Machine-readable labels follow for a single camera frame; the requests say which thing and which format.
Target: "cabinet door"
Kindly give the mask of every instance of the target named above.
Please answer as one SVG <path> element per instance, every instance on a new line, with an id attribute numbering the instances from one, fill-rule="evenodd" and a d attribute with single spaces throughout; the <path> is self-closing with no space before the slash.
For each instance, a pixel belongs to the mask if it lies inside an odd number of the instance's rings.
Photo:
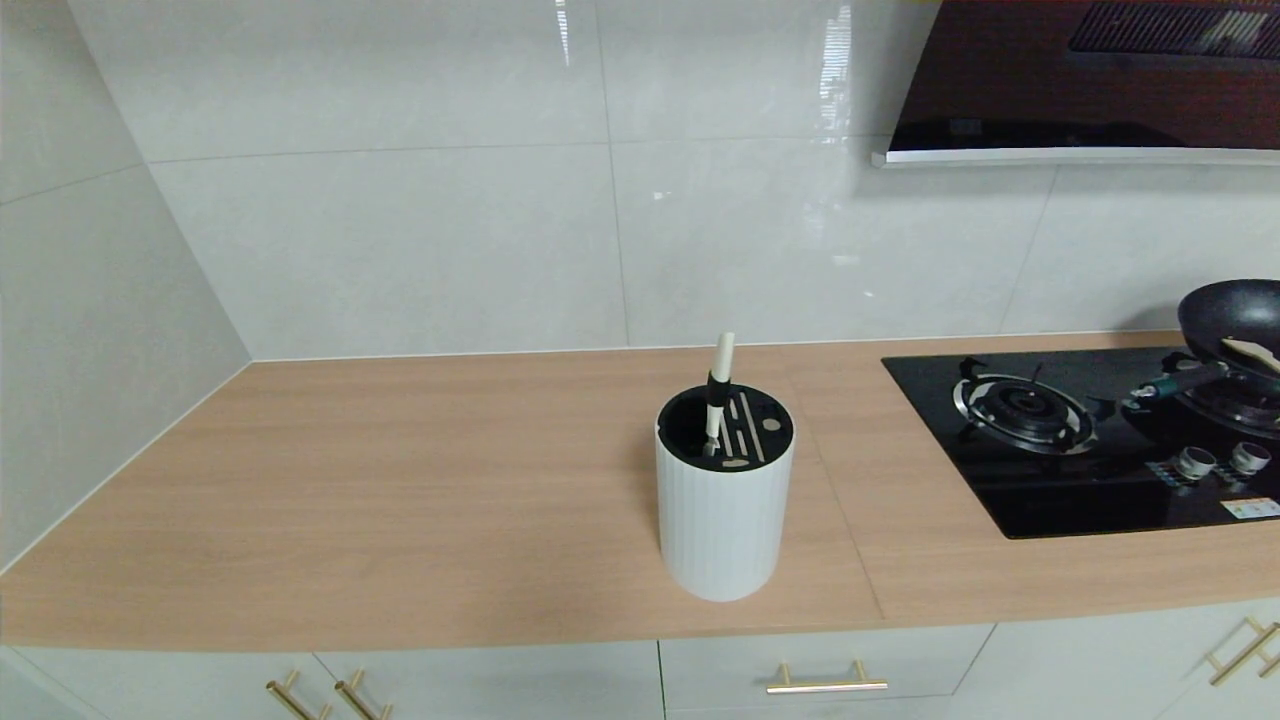
<path id="1" fill-rule="evenodd" d="M 662 720 L 654 642 L 387 652 L 323 652 L 364 679 L 357 697 L 394 720 Z"/>
<path id="2" fill-rule="evenodd" d="M 0 717 L 105 720 L 17 652 L 0 647 Z"/>
<path id="3" fill-rule="evenodd" d="M 312 717 L 335 700 L 333 676 L 305 653 L 14 650 L 110 720 L 291 720 L 266 684 L 294 670 L 288 692 Z M 330 720 L 351 720 L 349 711 L 335 703 Z"/>
<path id="4" fill-rule="evenodd" d="M 1155 719 L 1185 692 L 1206 653 L 1266 606 L 1001 623 L 956 691 L 948 719 Z"/>
<path id="5" fill-rule="evenodd" d="M 806 633 L 662 641 L 662 683 L 668 710 L 787 707 L 951 694 L 991 625 L 908 628 L 854 633 Z M 786 662 L 792 683 L 841 683 L 854 661 L 886 689 L 771 696 Z"/>
<path id="6" fill-rule="evenodd" d="M 1265 628 L 1280 623 L 1280 601 L 1258 609 L 1254 619 Z M 1248 650 L 1258 638 L 1247 624 L 1238 623 L 1233 632 L 1213 650 L 1219 662 L 1230 662 Z M 1266 657 L 1280 656 L 1280 635 L 1261 648 Z M 1206 661 L 1192 673 L 1185 692 L 1160 715 L 1160 720 L 1204 720 L 1222 717 L 1230 720 L 1275 720 L 1280 717 L 1280 670 L 1268 678 L 1260 676 L 1266 660 L 1257 655 L 1248 656 L 1240 669 L 1233 673 L 1217 687 L 1210 684 L 1213 667 Z"/>
<path id="7" fill-rule="evenodd" d="M 854 705 L 810 703 L 776 707 L 672 710 L 667 720 L 945 720 L 950 697 L 876 700 Z"/>

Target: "black frying pan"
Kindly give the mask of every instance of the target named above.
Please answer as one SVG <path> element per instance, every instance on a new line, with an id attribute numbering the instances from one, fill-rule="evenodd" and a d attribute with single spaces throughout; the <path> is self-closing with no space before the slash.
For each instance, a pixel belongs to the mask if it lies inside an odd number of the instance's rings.
<path id="1" fill-rule="evenodd" d="M 1256 342 L 1280 355 L 1280 281 L 1225 281 L 1193 291 L 1178 305 L 1183 340 L 1204 364 L 1152 380 L 1134 395 L 1162 398 L 1217 380 L 1280 398 L 1280 373 L 1222 346 L 1224 337 Z"/>

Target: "tiled backsplash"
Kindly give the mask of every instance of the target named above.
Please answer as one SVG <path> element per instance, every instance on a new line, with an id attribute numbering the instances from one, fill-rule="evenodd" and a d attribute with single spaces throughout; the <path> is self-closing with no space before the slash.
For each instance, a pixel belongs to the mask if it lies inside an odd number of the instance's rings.
<path id="1" fill-rule="evenodd" d="M 933 3 L 72 5 L 256 359 L 1170 327 L 1280 275 L 1280 169 L 872 169 Z"/>

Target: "gold cabinet handle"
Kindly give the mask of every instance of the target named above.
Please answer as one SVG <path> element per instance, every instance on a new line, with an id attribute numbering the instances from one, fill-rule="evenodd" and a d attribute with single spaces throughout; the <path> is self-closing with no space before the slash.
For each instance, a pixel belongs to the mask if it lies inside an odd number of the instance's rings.
<path id="1" fill-rule="evenodd" d="M 786 662 L 778 666 L 782 674 L 782 684 L 768 685 L 764 692 L 768 694 L 803 694 L 803 693 L 844 693 L 850 691 L 887 691 L 888 680 L 873 680 L 867 676 L 861 660 L 854 661 L 854 673 L 858 675 L 852 680 L 844 683 L 792 683 L 791 667 Z"/>
<path id="2" fill-rule="evenodd" d="M 298 679 L 298 671 L 294 670 L 289 673 L 289 676 L 285 678 L 283 684 L 276 683 L 275 680 L 268 683 L 266 692 L 271 693 L 271 697 L 280 701 L 280 705 L 288 708 L 288 711 L 292 712 L 293 716 L 297 717 L 298 720 L 325 720 L 325 717 L 328 717 L 329 712 L 333 710 L 333 706 L 325 703 L 325 706 L 320 708 L 320 715 L 312 717 L 311 714 L 307 712 L 307 708 L 302 707 L 302 703 L 294 700 L 293 694 L 289 693 L 289 691 L 293 689 L 293 683 L 297 679 Z"/>
<path id="3" fill-rule="evenodd" d="M 1266 652 L 1263 652 L 1263 648 L 1268 642 L 1271 642 L 1271 638 L 1276 637 L 1276 634 L 1280 633 L 1280 623 L 1271 623 L 1270 628 L 1263 628 L 1253 618 L 1247 618 L 1245 623 L 1248 623 L 1249 626 L 1253 628 L 1253 632 L 1257 633 L 1258 635 L 1253 638 L 1253 642 L 1251 642 L 1244 650 L 1236 653 L 1236 656 L 1229 660 L 1225 665 L 1222 662 L 1219 662 L 1219 660 L 1213 657 L 1213 655 L 1208 656 L 1208 664 L 1212 665 L 1215 670 L 1213 676 L 1208 679 L 1208 684 L 1213 685 L 1215 688 L 1225 683 L 1228 678 L 1230 678 L 1233 674 L 1235 674 L 1236 670 L 1243 667 L 1244 662 L 1248 659 L 1253 657 L 1254 655 L 1262 659 L 1263 662 L 1266 662 L 1266 666 L 1262 667 L 1262 670 L 1258 673 L 1258 675 L 1262 678 L 1266 678 L 1271 675 L 1271 673 L 1275 673 L 1276 665 L 1277 662 L 1280 662 L 1280 657 L 1270 657 Z"/>
<path id="4" fill-rule="evenodd" d="M 1275 628 L 1276 625 L 1272 625 L 1272 630 L 1275 630 Z M 1258 676 L 1270 678 L 1271 674 L 1276 671 L 1276 667 L 1280 667 L 1280 655 L 1268 660 L 1267 664 L 1262 667 L 1262 670 L 1258 670 Z"/>
<path id="5" fill-rule="evenodd" d="M 360 670 L 356 670 L 355 676 L 351 678 L 351 683 L 338 680 L 338 684 L 335 684 L 333 689 L 338 691 L 342 700 L 347 701 L 347 705 L 349 705 L 351 708 L 356 711 L 356 715 L 360 715 L 362 720 L 388 720 L 392 716 L 390 703 L 384 705 L 381 712 L 374 712 L 367 705 L 365 705 L 365 701 L 356 697 L 356 691 L 360 689 L 360 682 L 364 679 L 365 670 L 361 667 Z"/>

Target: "knife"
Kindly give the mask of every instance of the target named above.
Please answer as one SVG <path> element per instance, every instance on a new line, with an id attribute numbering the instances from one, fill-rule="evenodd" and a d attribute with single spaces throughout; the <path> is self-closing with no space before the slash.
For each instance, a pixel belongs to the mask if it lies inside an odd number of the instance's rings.
<path id="1" fill-rule="evenodd" d="M 733 365 L 733 333 L 721 333 L 716 343 L 716 360 L 707 374 L 707 442 L 703 455 L 710 457 L 719 448 L 721 424 L 724 421 L 724 401 L 728 400 L 730 369 Z"/>

